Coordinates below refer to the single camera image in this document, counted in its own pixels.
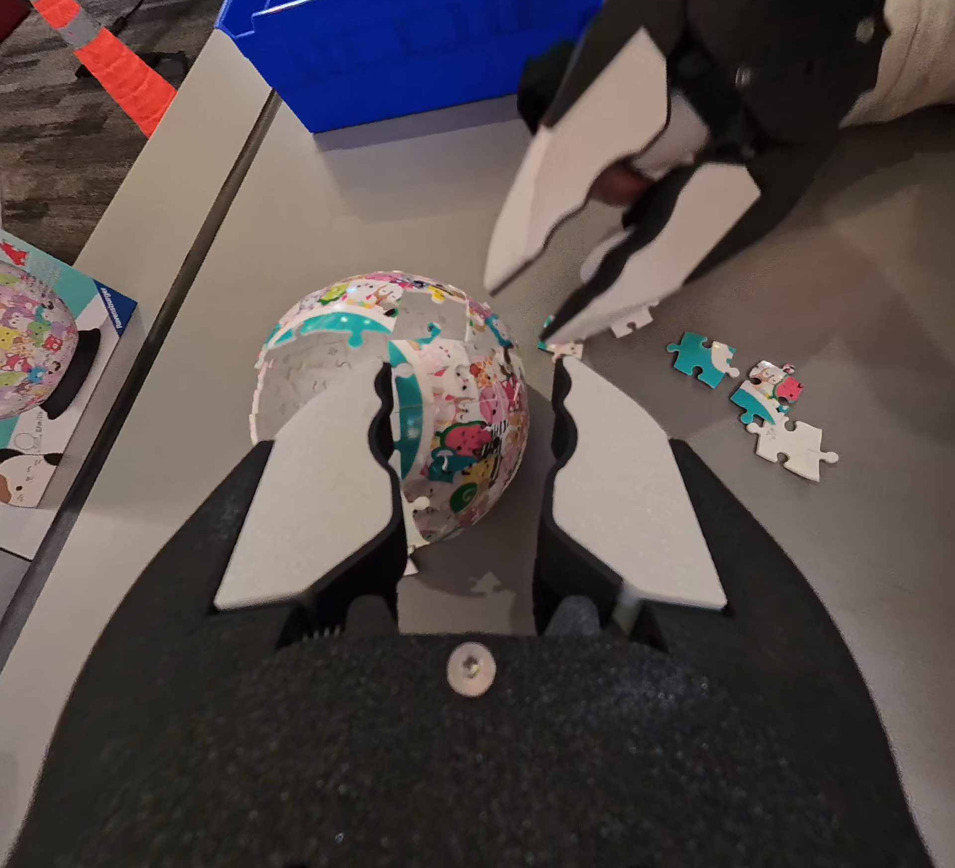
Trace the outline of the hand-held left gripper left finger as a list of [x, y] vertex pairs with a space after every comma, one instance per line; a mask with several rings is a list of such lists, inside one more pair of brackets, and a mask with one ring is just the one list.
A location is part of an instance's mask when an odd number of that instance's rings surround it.
[[314, 397], [271, 442], [267, 462], [214, 597], [221, 611], [304, 599], [364, 552], [397, 539], [390, 568], [407, 558], [390, 444], [391, 379], [366, 361]]

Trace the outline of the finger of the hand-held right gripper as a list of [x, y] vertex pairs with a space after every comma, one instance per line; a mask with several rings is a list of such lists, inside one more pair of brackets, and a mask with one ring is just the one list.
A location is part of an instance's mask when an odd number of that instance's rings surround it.
[[555, 124], [540, 125], [495, 221], [483, 277], [489, 293], [538, 260], [605, 170], [655, 141], [668, 122], [668, 95], [665, 56], [640, 29]]
[[640, 201], [632, 227], [554, 313], [542, 340], [584, 341], [629, 310], [670, 296], [759, 196], [741, 164], [708, 162], [671, 173]]

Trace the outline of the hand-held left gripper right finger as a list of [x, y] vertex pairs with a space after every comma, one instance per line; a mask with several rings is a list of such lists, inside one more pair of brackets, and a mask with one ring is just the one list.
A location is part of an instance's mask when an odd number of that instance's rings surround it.
[[642, 405], [577, 358], [551, 395], [554, 464], [544, 483], [533, 573], [543, 634], [584, 597], [624, 634], [644, 604], [721, 612], [728, 599], [668, 434]]

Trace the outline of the colourful puzzle ball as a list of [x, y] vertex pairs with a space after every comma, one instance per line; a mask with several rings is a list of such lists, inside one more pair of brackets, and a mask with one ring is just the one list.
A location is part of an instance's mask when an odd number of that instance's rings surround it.
[[464, 290], [400, 270], [354, 275], [301, 298], [269, 333], [251, 440], [273, 438], [366, 361], [390, 367], [389, 461], [412, 554], [478, 522], [514, 479], [530, 427], [523, 365], [505, 322]]

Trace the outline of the person's right forearm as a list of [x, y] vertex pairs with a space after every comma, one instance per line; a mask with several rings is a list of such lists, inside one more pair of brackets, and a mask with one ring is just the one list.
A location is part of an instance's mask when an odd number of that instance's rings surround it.
[[954, 0], [886, 0], [884, 18], [889, 37], [877, 83], [859, 97], [842, 128], [954, 102]]

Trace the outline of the teal white puzzle piece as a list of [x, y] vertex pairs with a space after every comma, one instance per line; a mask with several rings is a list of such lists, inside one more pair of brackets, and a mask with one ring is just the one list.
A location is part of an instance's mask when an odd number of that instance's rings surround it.
[[733, 367], [735, 348], [709, 337], [686, 332], [679, 342], [669, 343], [667, 351], [675, 354], [672, 366], [680, 373], [694, 376], [710, 389], [726, 377], [739, 377]]

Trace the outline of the white double puzzle piece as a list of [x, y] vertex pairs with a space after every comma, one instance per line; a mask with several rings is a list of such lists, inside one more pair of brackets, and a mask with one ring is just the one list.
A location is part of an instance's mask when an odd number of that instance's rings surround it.
[[782, 463], [785, 470], [812, 482], [819, 482], [821, 464], [834, 465], [840, 455], [822, 449], [822, 431], [804, 421], [780, 424], [753, 421], [746, 430], [756, 440], [756, 456], [773, 464]]

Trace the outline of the pink teal puzzle piece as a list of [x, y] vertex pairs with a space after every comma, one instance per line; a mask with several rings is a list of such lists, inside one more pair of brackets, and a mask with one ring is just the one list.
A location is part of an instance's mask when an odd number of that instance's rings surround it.
[[739, 421], [743, 425], [761, 421], [782, 427], [804, 389], [805, 385], [794, 376], [792, 365], [777, 366], [763, 360], [750, 369], [730, 400], [741, 410]]

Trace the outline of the puzzle box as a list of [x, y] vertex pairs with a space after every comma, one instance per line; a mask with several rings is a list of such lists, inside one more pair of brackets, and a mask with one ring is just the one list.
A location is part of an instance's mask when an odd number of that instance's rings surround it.
[[137, 302], [1, 233], [2, 508], [40, 506]]

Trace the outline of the person's right hand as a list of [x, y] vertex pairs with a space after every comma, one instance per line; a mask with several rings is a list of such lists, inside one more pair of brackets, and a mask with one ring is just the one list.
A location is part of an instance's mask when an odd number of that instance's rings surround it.
[[598, 176], [588, 194], [590, 200], [606, 206], [627, 208], [639, 201], [654, 180], [634, 169], [628, 162], [609, 166]]

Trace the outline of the blue storage bin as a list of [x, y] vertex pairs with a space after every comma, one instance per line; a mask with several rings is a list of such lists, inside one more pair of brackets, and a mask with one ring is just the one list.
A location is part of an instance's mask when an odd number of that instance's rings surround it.
[[216, 26], [311, 133], [517, 91], [603, 0], [224, 0]]

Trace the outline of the orange grey striped cone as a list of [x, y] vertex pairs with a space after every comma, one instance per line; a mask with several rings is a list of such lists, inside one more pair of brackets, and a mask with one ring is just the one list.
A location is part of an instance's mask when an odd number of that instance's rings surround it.
[[177, 91], [75, 0], [28, 0], [91, 74], [151, 137]]

